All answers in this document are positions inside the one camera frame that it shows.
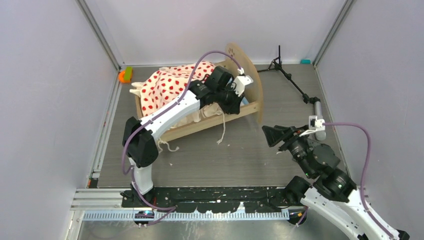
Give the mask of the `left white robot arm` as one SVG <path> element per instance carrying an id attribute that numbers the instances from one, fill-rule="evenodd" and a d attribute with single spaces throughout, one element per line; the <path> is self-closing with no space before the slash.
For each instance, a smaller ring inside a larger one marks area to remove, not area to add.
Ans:
<path id="1" fill-rule="evenodd" d="M 217 66 L 204 80 L 190 81 L 182 94 L 158 111 L 141 119 L 131 117 L 126 121 L 123 155 L 130 162 L 131 187 L 136 203 L 148 207 L 153 202 L 152 166 L 159 156 L 159 138 L 189 114 L 214 103 L 223 113 L 238 115 L 244 91 L 253 82 L 242 68 L 232 75 L 225 67 Z"/>

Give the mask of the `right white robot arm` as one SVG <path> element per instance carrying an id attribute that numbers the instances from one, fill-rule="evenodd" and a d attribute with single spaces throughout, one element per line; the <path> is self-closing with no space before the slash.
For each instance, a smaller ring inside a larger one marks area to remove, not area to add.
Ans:
<path id="1" fill-rule="evenodd" d="M 311 115 L 308 124 L 262 126 L 269 147 L 278 143 L 279 151 L 288 151 L 305 174 L 295 176 L 284 189 L 291 205 L 303 205 L 331 222 L 350 240 L 408 240 L 410 235 L 390 226 L 367 202 L 365 185 L 355 183 L 338 165 L 340 159 L 327 144 L 309 136 L 338 126 L 321 116 Z"/>

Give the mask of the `strawberry print ruffled blanket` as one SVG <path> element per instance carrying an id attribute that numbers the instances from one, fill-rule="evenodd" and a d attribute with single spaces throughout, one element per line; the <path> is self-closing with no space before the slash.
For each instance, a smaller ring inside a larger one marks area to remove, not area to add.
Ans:
<path id="1" fill-rule="evenodd" d="M 195 64 L 165 66 L 152 73 L 143 82 L 132 82 L 129 92 L 139 98 L 142 117 L 147 117 L 178 97 L 186 88 L 190 74 Z M 170 129 L 176 129 L 191 123 L 223 115 L 224 112 L 217 103 L 206 105 L 175 123 Z"/>

